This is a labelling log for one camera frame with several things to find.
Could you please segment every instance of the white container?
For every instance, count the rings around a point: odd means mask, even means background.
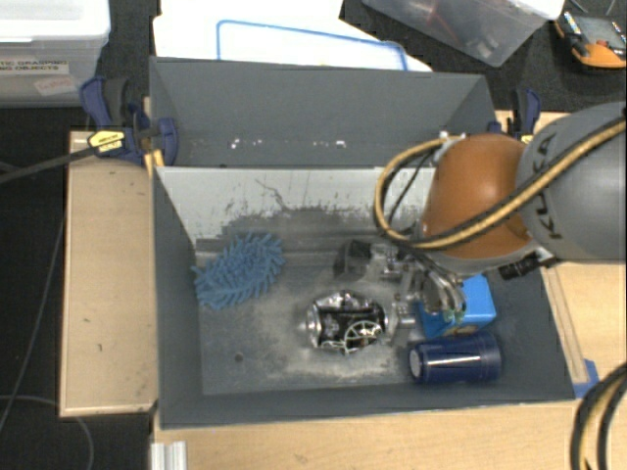
[[[502,65],[564,0],[362,0],[493,67]]]
[[[0,107],[79,105],[110,30],[109,0],[0,0]]]

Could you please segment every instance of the blue clamp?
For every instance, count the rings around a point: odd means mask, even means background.
[[[523,136],[533,135],[536,122],[540,118],[540,96],[532,89],[519,88],[511,92],[513,119],[507,119],[506,133],[521,140]],[[503,126],[497,120],[488,123],[488,132],[503,134]]]
[[[144,155],[159,149],[164,155],[164,163],[173,165],[178,152],[174,120],[159,118],[157,127],[151,127],[150,119],[138,105],[126,103],[126,85],[124,78],[107,80],[94,76],[80,87],[80,104],[94,119],[98,130],[114,129],[124,136],[115,148],[96,152],[96,155],[143,165]],[[142,144],[144,139],[149,140],[149,145]]]

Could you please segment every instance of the blue block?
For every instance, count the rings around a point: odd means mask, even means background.
[[[427,339],[438,336],[471,334],[492,322],[497,316],[488,280],[483,275],[475,275],[461,284],[466,296],[466,313],[461,323],[447,322],[441,313],[432,315],[418,303],[418,312],[422,321],[422,329]]]

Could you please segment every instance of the label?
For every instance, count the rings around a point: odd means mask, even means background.
[[[37,80],[33,83],[33,85],[43,97],[70,94],[72,92],[76,92],[77,90],[71,76],[58,76],[54,78],[46,78],[44,80]]]
[[[90,136],[87,142],[92,148],[99,148],[101,153],[121,148],[124,133],[119,130],[100,130]]]
[[[0,76],[26,74],[70,74],[70,62],[32,58],[0,59]]]

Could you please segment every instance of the clamp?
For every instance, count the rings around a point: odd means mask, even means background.
[[[151,155],[159,164],[173,165],[178,151],[174,120],[162,117],[156,126],[135,103],[126,102],[127,80],[94,76],[80,87],[80,104],[98,131],[87,142],[97,157],[144,165]]]

